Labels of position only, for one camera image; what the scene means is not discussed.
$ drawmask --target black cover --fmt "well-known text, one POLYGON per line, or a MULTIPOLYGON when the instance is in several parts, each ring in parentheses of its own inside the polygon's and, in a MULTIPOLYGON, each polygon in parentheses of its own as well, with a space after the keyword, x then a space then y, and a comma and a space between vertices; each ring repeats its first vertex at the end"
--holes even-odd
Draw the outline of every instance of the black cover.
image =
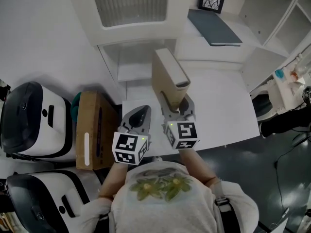
POLYGON ((36 142, 41 122, 43 89, 37 82, 15 88, 6 98, 1 115, 1 147, 19 153, 36 142))
POLYGON ((252 100, 252 102, 255 109, 256 117, 260 117, 268 113, 273 107, 269 100, 268 94, 259 94, 252 100))
POLYGON ((15 212, 28 232, 68 233, 52 196, 44 183, 28 174, 7 178, 8 194, 15 212))

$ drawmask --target floral print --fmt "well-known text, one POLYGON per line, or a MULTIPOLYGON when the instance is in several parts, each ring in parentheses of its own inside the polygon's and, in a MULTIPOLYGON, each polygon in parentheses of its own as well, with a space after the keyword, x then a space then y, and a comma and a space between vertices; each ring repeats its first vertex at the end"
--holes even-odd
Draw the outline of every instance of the floral print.
POLYGON ((164 176, 153 179, 138 179, 131 185, 130 191, 137 192, 137 199, 144 200, 148 196, 156 199, 171 201, 179 192, 189 192, 191 179, 175 173, 173 176, 164 176))

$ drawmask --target white countertop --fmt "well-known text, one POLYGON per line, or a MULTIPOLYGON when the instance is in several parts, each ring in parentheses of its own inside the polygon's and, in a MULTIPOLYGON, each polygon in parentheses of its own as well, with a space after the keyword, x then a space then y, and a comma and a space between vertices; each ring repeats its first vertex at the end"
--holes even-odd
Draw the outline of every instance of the white countertop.
MULTIPOLYGON (((284 103, 284 108, 286 111, 289 111, 289 110, 293 110, 297 108, 299 105, 301 105, 304 102, 302 99, 302 93, 304 90, 304 86, 301 86, 298 89, 294 89, 293 87, 291 87, 289 70, 286 67, 283 68, 282 70, 285 75, 283 80, 277 77, 275 72, 273 72, 272 76, 274 80, 276 81, 276 84, 280 90, 280 94, 281 94, 281 97, 284 103)), ((303 78, 299 79, 298 81, 305 84, 305 80, 303 78)))
MULTIPOLYGON (((238 71, 185 68, 191 85, 187 94, 195 104, 196 127, 201 141, 195 150, 203 150, 243 141, 259 135, 257 119, 249 93, 238 71)), ((177 153, 163 133, 164 117, 156 98, 128 100, 123 116, 132 109, 149 105, 151 145, 145 156, 177 153)))

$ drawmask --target white label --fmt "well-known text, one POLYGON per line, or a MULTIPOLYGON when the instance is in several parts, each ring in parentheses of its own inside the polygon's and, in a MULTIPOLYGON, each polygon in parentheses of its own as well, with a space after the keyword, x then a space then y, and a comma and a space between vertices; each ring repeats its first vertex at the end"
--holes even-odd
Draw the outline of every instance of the white label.
POLYGON ((89 166, 89 135, 84 134, 84 164, 89 166))

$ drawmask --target notebook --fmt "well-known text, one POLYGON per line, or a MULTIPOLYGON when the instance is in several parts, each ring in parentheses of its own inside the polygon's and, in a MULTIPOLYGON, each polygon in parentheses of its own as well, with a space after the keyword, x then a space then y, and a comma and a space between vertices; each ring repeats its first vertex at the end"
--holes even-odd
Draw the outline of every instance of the notebook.
POLYGON ((155 50, 152 87, 158 97, 163 91, 172 109, 177 110, 190 86, 190 79, 168 49, 155 50))
POLYGON ((188 18, 211 46, 240 47, 242 41, 214 12, 189 10, 188 18))

